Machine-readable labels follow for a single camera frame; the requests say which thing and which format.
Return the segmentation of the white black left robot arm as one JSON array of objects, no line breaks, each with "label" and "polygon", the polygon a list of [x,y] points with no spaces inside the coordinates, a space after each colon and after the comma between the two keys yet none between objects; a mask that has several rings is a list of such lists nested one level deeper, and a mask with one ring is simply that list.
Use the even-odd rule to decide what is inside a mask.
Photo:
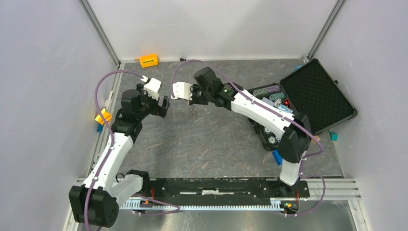
[{"label": "white black left robot arm", "polygon": [[142,129],[143,119],[148,115],[166,117],[169,97],[165,96],[160,105],[160,88],[160,83],[139,83],[136,89],[122,93],[121,108],[100,159],[82,185],[70,189],[76,222],[109,228],[115,223],[120,206],[133,194],[146,196],[151,191],[148,172],[130,170],[119,183],[115,183],[115,176]]}]

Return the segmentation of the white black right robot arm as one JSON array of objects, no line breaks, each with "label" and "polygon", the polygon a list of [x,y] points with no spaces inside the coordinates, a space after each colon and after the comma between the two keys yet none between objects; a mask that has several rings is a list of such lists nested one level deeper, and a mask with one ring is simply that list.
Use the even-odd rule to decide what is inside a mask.
[{"label": "white black right robot arm", "polygon": [[193,78],[196,81],[191,87],[194,103],[211,102],[217,107],[244,115],[269,129],[278,138],[277,150],[282,157],[278,191],[283,196],[295,193],[302,157],[311,142],[308,117],[281,111],[232,81],[223,83],[209,67],[197,71]]}]

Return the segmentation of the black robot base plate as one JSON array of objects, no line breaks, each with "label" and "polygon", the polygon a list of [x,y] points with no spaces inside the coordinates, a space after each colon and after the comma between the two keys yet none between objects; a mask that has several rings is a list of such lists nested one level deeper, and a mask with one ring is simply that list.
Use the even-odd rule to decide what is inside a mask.
[{"label": "black robot base plate", "polygon": [[140,193],[178,206],[269,205],[270,199],[310,196],[305,180],[288,186],[277,178],[155,178]]}]

